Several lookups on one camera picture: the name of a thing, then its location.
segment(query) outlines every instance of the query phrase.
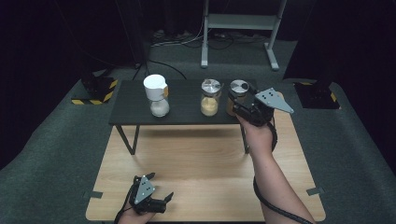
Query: carpeted floor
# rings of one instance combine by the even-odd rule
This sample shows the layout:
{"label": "carpeted floor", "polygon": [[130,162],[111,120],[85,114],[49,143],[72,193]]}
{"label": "carpeted floor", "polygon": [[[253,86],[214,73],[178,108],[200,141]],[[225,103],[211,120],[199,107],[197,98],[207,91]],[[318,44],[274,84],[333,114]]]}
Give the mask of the carpeted floor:
{"label": "carpeted floor", "polygon": [[[223,42],[211,44],[224,47]],[[282,80],[295,44],[276,41],[277,72],[262,42],[210,49],[206,69],[200,67],[200,48],[155,47],[149,58],[186,78],[255,78],[260,89],[281,91],[295,110],[291,117],[312,176],[324,189],[320,198],[327,216],[322,223],[396,223],[395,177],[343,90],[331,85],[341,110],[305,109],[292,86],[296,80]],[[148,62],[139,71],[117,68],[110,76],[126,80],[138,72],[135,79],[146,74],[183,78],[160,63]],[[110,136],[107,122],[118,86],[107,104],[73,105],[70,97],[77,86],[0,171],[0,223],[91,223],[85,211]]]}

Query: shelf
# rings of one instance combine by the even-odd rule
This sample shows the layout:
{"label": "shelf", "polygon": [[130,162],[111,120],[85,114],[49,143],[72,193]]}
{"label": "shelf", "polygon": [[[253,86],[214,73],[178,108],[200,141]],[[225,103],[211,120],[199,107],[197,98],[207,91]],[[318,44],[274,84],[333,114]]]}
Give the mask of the shelf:
{"label": "shelf", "polygon": [[276,16],[209,14],[208,28],[273,30]]}

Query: silver lid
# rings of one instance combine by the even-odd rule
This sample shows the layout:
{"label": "silver lid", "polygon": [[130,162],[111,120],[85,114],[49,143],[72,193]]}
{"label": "silver lid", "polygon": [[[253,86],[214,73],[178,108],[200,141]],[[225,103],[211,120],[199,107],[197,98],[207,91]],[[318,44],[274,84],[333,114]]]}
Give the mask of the silver lid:
{"label": "silver lid", "polygon": [[230,84],[230,87],[237,96],[244,96],[248,91],[249,85],[246,81],[237,79]]}
{"label": "silver lid", "polygon": [[202,91],[203,94],[207,96],[215,96],[220,93],[221,90],[221,85],[220,83],[215,80],[215,79],[205,79],[204,82],[202,83]]}

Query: metal canister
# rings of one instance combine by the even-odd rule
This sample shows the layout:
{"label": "metal canister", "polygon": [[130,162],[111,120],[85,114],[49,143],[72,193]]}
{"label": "metal canister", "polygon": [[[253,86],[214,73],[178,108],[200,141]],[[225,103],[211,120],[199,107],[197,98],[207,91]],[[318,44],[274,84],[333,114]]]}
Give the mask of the metal canister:
{"label": "metal canister", "polygon": [[[244,102],[248,92],[248,88],[248,83],[240,79],[234,80],[230,84],[230,91],[232,91],[237,96],[238,102],[240,103]],[[233,100],[230,98],[228,98],[227,101],[226,112],[231,116],[235,116],[235,113],[233,112]]]}
{"label": "metal canister", "polygon": [[219,110],[219,98],[221,96],[221,84],[215,79],[205,79],[202,83],[201,112],[208,116],[214,116]]}

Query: glass jar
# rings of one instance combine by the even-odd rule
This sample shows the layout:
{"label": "glass jar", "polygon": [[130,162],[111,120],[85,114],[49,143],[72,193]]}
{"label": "glass jar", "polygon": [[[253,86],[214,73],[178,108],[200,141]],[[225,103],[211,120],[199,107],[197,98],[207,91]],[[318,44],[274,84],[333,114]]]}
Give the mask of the glass jar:
{"label": "glass jar", "polygon": [[202,83],[201,112],[208,117],[218,113],[221,85],[215,79],[205,79]]}
{"label": "glass jar", "polygon": [[[246,81],[244,80],[234,80],[230,84],[230,91],[232,91],[236,97],[239,103],[243,103],[245,100],[245,97],[247,96],[249,85]],[[227,107],[226,107],[226,112],[230,116],[235,116],[235,113],[233,112],[233,100],[228,98],[227,101]]]}
{"label": "glass jar", "polygon": [[168,99],[164,98],[160,101],[151,101],[149,102],[149,109],[151,110],[151,114],[155,117],[163,117],[169,113],[169,103]]}

